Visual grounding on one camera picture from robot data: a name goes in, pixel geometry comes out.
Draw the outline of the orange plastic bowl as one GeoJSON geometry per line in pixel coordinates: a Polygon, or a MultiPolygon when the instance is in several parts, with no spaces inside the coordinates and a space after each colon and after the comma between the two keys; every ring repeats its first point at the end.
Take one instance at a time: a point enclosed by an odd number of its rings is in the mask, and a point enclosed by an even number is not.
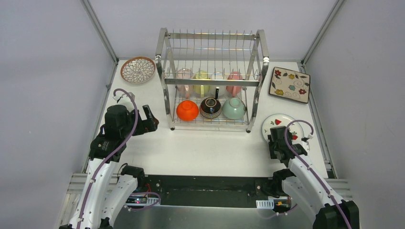
{"type": "Polygon", "coordinates": [[[199,108],[195,102],[185,100],[177,106],[176,114],[183,121],[192,121],[198,116],[199,108]]]}

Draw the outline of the beige bowl dark rim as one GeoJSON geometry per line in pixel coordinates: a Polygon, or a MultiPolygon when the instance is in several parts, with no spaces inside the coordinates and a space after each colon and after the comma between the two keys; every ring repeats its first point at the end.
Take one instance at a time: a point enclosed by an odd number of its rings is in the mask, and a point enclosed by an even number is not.
{"type": "Polygon", "coordinates": [[[205,98],[200,103],[199,112],[204,118],[215,119],[222,113],[222,104],[213,97],[205,98]]]}

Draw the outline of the mint green bowl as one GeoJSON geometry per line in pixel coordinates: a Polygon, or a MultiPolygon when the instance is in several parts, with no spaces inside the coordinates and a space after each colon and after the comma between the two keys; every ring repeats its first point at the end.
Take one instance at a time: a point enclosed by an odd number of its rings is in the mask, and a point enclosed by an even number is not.
{"type": "Polygon", "coordinates": [[[246,113],[246,105],[239,98],[229,98],[222,106],[222,113],[225,117],[231,120],[243,119],[246,113]]]}

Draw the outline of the white ribbed mug black rim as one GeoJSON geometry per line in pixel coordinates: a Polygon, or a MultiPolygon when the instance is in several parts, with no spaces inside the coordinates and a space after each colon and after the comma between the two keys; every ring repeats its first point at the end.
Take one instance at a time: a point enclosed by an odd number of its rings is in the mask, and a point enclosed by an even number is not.
{"type": "MultiPolygon", "coordinates": [[[[210,77],[211,80],[224,80],[224,73],[223,72],[215,72],[210,77]]],[[[221,98],[226,91],[225,85],[210,85],[209,93],[210,95],[216,95],[216,89],[218,88],[218,99],[221,98]]]]}

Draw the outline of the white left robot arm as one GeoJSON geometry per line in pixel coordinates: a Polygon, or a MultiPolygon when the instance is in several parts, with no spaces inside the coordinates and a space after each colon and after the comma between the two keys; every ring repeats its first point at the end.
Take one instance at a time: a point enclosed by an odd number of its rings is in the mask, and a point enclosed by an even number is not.
{"type": "Polygon", "coordinates": [[[148,105],[139,111],[117,104],[110,106],[104,116],[104,124],[90,144],[86,181],[82,195],[69,222],[63,229],[112,229],[116,218],[130,194],[145,189],[144,169],[125,165],[118,182],[110,194],[107,188],[119,161],[126,142],[132,136],[154,132],[159,121],[148,105]]]}

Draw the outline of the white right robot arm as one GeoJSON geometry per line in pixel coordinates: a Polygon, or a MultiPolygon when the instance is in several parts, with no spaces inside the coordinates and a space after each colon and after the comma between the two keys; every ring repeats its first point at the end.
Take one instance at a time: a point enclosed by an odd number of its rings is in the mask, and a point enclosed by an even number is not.
{"type": "Polygon", "coordinates": [[[285,126],[270,128],[267,137],[270,157],[286,166],[273,173],[268,195],[291,197],[314,229],[360,228],[358,206],[319,176],[307,150],[292,142],[293,134],[285,126]]]}

